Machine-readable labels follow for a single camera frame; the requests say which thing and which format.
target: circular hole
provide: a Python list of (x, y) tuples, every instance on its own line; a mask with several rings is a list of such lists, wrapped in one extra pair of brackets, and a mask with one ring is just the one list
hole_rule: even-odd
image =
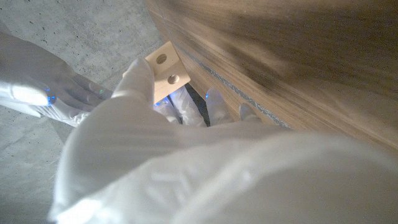
[(167, 59), (166, 54), (161, 54), (157, 57), (156, 59), (156, 63), (158, 63), (159, 65), (162, 64), (163, 62), (165, 62)]
[(180, 77), (178, 77), (178, 75), (171, 75), (167, 81), (169, 84), (174, 84), (177, 83), (180, 80)]

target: wooden panel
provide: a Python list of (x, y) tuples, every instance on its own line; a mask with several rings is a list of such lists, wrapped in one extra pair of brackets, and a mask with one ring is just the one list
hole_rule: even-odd
[(395, 1), (147, 4), (163, 35), (292, 128), (398, 149)]
[[(223, 98), (228, 105), (228, 110), (230, 115), (235, 121), (240, 121), (239, 117), (239, 106), (241, 103), (247, 103), (242, 97), (236, 94), (233, 90), (226, 87), (223, 83), (221, 83), (217, 78), (215, 78), (212, 74), (207, 72), (203, 67), (199, 66), (199, 64), (195, 63), (190, 57), (188, 57), (181, 50), (177, 50), (178, 55), (180, 56), (185, 68), (187, 69), (188, 74), (191, 77), (195, 77), (189, 83), (202, 98), (205, 98), (206, 92), (209, 88), (216, 88), (223, 95)], [(258, 117), (264, 124), (275, 125), (275, 122), (270, 120), (267, 116), (257, 111), (253, 108)]]

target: white fabric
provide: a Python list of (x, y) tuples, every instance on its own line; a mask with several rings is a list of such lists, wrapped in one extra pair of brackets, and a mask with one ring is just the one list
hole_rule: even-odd
[[(130, 74), (152, 74), (150, 69), (141, 71)], [(73, 130), (58, 166), (50, 221), (398, 220), (396, 152), (339, 135), (299, 133), (258, 122), (225, 123), (228, 117), (213, 114), (213, 121), (223, 124), (173, 125), (152, 109), (146, 94), (153, 89), (139, 92), (142, 85), (153, 86), (148, 80), (129, 87), (119, 84), (124, 88), (117, 88), (113, 98)], [(214, 105), (224, 108), (218, 93), (210, 94), (218, 100)], [(247, 108), (242, 111), (243, 118), (256, 120)]]

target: hand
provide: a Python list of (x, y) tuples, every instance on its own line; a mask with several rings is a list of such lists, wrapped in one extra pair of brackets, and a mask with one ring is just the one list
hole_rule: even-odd
[[(152, 83), (153, 81), (147, 80), (152, 77), (153, 73), (150, 66), (145, 60), (136, 60), (128, 68), (122, 83), (128, 83), (123, 88), (123, 91), (118, 88), (118, 92), (124, 93), (128, 88), (133, 89), (135, 95), (146, 96), (142, 99), (148, 104), (153, 101), (153, 91), (150, 91), (153, 86), (145, 86), (143, 83)], [(200, 115), (196, 104), (193, 102), (191, 96), (188, 94), (187, 89), (183, 86), (169, 95), (171, 101), (166, 97), (154, 105), (154, 110), (164, 115), (170, 123), (173, 124), (186, 124), (191, 126), (206, 127), (203, 117)], [(225, 124), (233, 122), (229, 115), (227, 105), (221, 96), (221, 93), (212, 88), (206, 94), (206, 105), (210, 118), (210, 126), (218, 124)], [(242, 121), (253, 121), (261, 123), (255, 112), (249, 105), (243, 103), (239, 107), (239, 112)]]
[(0, 74), (0, 104), (72, 126), (112, 94), (54, 54), (2, 32)]

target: gray surface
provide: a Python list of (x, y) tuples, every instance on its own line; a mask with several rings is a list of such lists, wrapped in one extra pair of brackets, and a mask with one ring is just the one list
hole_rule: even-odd
[[(162, 45), (141, 1), (0, 1), (11, 33), (114, 89), (136, 57)], [(72, 127), (0, 106), (0, 223), (45, 223)]]

